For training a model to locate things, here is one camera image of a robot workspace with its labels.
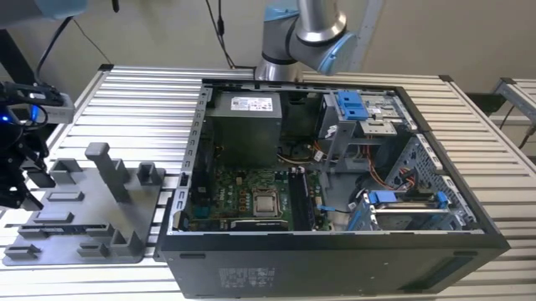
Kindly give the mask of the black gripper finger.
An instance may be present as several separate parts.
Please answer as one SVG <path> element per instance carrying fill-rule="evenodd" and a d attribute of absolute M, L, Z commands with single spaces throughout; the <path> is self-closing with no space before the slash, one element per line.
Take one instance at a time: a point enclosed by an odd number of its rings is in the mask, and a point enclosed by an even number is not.
<path fill-rule="evenodd" d="M 55 187 L 55 181 L 48 173 L 44 159 L 48 157 L 48 148 L 40 137 L 23 137 L 19 151 L 24 155 L 21 169 L 40 188 Z"/>
<path fill-rule="evenodd" d="M 43 207 L 25 185 L 21 173 L 1 169 L 1 209 L 40 211 Z"/>

